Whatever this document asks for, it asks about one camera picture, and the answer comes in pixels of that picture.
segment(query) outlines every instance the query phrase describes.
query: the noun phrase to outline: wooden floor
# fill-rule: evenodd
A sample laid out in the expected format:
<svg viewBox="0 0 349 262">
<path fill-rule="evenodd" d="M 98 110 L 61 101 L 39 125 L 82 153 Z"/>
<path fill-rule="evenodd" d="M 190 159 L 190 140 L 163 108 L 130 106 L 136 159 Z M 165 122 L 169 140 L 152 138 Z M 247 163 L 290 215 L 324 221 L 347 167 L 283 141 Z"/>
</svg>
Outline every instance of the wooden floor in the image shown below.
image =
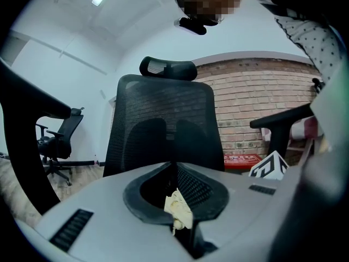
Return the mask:
<svg viewBox="0 0 349 262">
<path fill-rule="evenodd" d="M 57 175 L 49 174 L 48 176 L 53 189 L 61 201 L 78 192 L 94 180 L 102 178 L 104 167 L 97 165 L 79 166 L 72 167 L 71 170 L 72 175 L 68 171 L 62 171 L 62 173 L 69 176 L 71 186 L 68 186 L 65 180 Z M 11 162 L 3 158 L 0 158 L 0 188 L 0 192 L 13 216 L 34 227 L 40 220 L 41 215 L 34 208 L 18 183 Z"/>
</svg>

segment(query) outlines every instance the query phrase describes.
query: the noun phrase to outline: red brick wall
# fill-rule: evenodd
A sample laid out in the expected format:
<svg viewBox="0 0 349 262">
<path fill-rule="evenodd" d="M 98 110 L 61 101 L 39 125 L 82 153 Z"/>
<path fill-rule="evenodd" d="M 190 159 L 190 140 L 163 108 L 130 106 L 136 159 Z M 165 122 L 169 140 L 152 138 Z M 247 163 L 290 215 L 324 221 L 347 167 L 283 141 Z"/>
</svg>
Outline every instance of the red brick wall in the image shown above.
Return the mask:
<svg viewBox="0 0 349 262">
<path fill-rule="evenodd" d="M 248 58 L 198 67 L 196 81 L 211 86 L 225 154 L 257 153 L 267 146 L 251 120 L 304 105 L 313 100 L 315 67 L 281 59 Z"/>
</svg>

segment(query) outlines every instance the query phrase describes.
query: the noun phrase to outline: chair base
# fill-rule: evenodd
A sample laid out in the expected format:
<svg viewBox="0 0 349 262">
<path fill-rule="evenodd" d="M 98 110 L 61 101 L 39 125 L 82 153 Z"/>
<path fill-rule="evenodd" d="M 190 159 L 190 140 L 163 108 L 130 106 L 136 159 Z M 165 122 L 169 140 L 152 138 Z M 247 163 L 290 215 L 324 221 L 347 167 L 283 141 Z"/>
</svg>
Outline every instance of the chair base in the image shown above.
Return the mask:
<svg viewBox="0 0 349 262">
<path fill-rule="evenodd" d="M 64 178 L 66 180 L 66 182 L 67 182 L 67 185 L 71 186 L 71 182 L 69 180 L 69 177 L 67 177 L 65 174 L 60 172 L 62 170 L 69 170 L 69 174 L 72 175 L 71 167 L 62 167 L 60 164 L 59 164 L 59 166 L 53 166 L 53 160 L 52 159 L 50 159 L 50 166 L 45 168 L 46 176 L 49 175 L 50 173 L 51 174 L 56 174 L 56 175 Z"/>
</svg>

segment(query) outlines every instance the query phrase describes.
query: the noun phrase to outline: person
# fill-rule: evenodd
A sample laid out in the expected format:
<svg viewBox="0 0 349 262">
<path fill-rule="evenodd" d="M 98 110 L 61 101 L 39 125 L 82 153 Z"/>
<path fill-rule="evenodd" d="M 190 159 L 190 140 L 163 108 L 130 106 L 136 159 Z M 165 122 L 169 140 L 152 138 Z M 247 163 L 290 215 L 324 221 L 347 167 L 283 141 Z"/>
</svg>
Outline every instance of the person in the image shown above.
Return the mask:
<svg viewBox="0 0 349 262">
<path fill-rule="evenodd" d="M 177 0 L 189 17 L 220 22 L 241 0 Z M 340 14 L 345 0 L 258 0 L 286 36 L 308 55 L 327 83 L 347 59 L 347 30 Z"/>
</svg>

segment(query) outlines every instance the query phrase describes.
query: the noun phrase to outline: red object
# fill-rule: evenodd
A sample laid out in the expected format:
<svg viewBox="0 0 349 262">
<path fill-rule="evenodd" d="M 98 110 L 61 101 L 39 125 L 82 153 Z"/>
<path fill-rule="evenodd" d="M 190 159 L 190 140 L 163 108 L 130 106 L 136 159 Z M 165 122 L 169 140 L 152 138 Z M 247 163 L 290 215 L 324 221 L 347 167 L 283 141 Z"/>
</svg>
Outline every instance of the red object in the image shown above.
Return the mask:
<svg viewBox="0 0 349 262">
<path fill-rule="evenodd" d="M 251 169 L 254 165 L 262 161 L 262 158 L 257 154 L 225 154 L 224 168 L 225 169 Z"/>
</svg>

